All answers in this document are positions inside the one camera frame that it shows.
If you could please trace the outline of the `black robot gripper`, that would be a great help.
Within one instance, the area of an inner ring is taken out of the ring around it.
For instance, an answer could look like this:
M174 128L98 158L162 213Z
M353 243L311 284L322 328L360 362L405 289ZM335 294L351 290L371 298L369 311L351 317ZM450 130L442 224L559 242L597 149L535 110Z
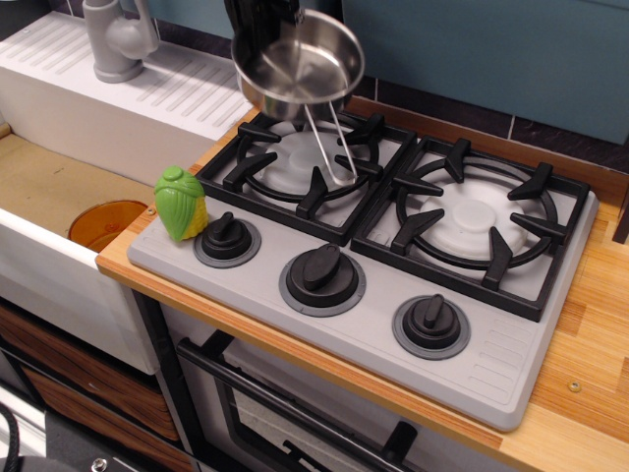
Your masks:
M283 24L294 27L301 22L299 1L225 0L224 6L234 33L278 35Z

